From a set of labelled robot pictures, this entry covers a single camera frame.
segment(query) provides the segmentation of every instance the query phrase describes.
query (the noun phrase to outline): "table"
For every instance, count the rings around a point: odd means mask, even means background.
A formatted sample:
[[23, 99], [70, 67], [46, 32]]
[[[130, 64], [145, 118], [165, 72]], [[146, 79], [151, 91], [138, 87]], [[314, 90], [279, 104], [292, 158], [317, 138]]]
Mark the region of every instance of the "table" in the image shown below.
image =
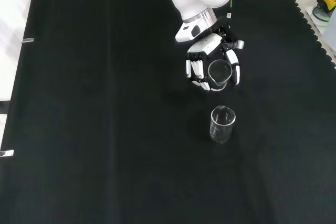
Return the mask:
[[335, 222], [336, 75], [295, 3], [234, 0], [242, 79], [219, 94], [185, 79], [180, 25], [170, 0], [31, 0], [4, 223]]

